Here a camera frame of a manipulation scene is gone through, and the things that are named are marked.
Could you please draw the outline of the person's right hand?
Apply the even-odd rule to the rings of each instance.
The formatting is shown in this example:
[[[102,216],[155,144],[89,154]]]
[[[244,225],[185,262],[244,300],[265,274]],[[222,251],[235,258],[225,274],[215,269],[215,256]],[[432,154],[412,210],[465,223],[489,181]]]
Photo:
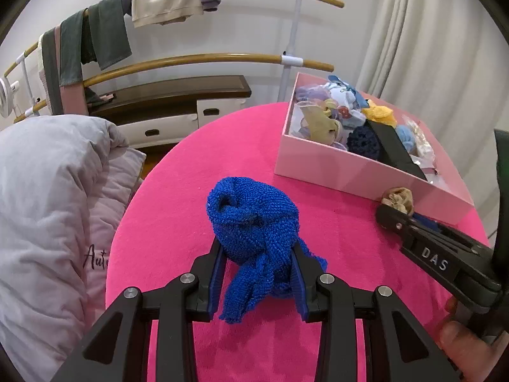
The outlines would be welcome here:
[[[508,333],[488,345],[453,319],[457,310],[455,298],[447,301],[445,309],[450,316],[438,330],[437,344],[463,373],[465,381],[485,381],[507,350]]]

